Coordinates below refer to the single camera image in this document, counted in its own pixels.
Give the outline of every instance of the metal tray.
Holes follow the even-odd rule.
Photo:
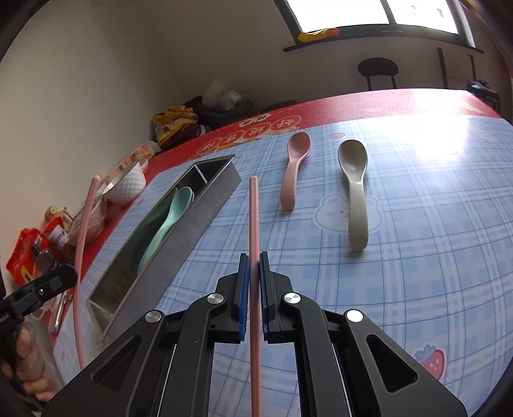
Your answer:
[[[103,340],[119,337],[156,306],[212,220],[241,182],[235,155],[193,164],[146,215],[87,299],[93,325]],[[167,217],[174,188],[191,187],[195,199],[140,274],[137,268]]]

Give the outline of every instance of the chair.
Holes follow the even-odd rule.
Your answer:
[[[394,75],[397,75],[399,68],[394,61],[386,58],[369,58],[359,63],[358,72],[367,79],[369,91],[372,91],[370,77],[374,77],[375,75],[388,75],[392,78],[393,87],[397,88]]]

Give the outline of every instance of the white wall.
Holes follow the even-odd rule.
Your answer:
[[[257,108],[288,99],[307,101],[366,91],[366,80],[357,66],[373,56],[398,64],[399,88],[443,88],[437,46],[469,51],[434,41],[375,37],[285,53],[282,49],[294,42],[273,0],[147,0],[145,4],[163,45],[179,58],[174,61],[176,73],[191,98],[202,95],[214,78],[224,77],[254,100]],[[473,53],[478,77],[497,84],[511,109],[510,88],[503,91],[503,80],[494,83],[491,79],[496,75],[498,51],[479,23],[471,25],[479,32],[475,34],[477,46],[486,51],[486,55]],[[372,83],[376,88],[391,88],[390,78],[372,79]]]
[[[0,62],[2,272],[20,230],[50,205],[75,209],[94,174],[148,140],[185,101],[136,0],[51,0]]]

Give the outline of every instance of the strawberry print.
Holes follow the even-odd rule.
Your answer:
[[[424,350],[415,352],[415,359],[436,379],[440,380],[445,368],[445,355],[435,345],[426,345]]]

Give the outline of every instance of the clothing pile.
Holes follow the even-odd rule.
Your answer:
[[[204,135],[206,129],[198,123],[198,115],[185,106],[168,107],[164,113],[153,117],[153,128],[157,145],[162,151],[171,149],[196,136]]]

